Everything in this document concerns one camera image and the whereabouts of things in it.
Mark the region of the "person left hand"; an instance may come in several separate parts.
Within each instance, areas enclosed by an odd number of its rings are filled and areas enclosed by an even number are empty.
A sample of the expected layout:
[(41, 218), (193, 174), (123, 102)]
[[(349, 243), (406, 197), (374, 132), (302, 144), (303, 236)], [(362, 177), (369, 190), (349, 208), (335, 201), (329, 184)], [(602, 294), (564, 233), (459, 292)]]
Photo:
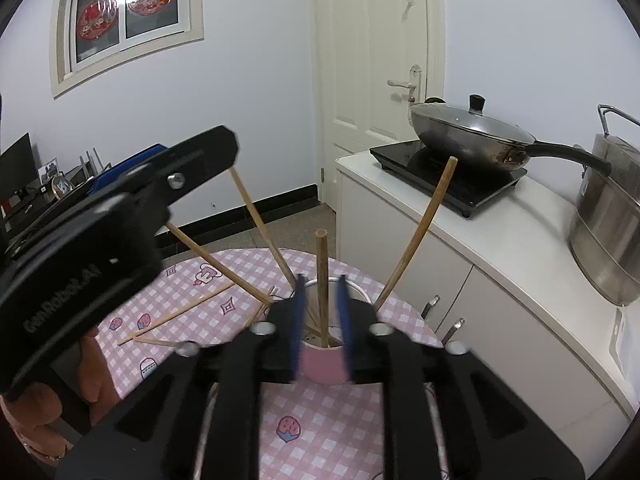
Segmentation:
[[(77, 367), (77, 383), (81, 396), (89, 402), (91, 425), (94, 426), (120, 401), (100, 345), (96, 326), (79, 341), (81, 360)], [(63, 411), (58, 395), (47, 385), (36, 382), (14, 402), (1, 398), (3, 415), (17, 439), (29, 454), (43, 465), (56, 468), (72, 445), (54, 431), (50, 424)]]

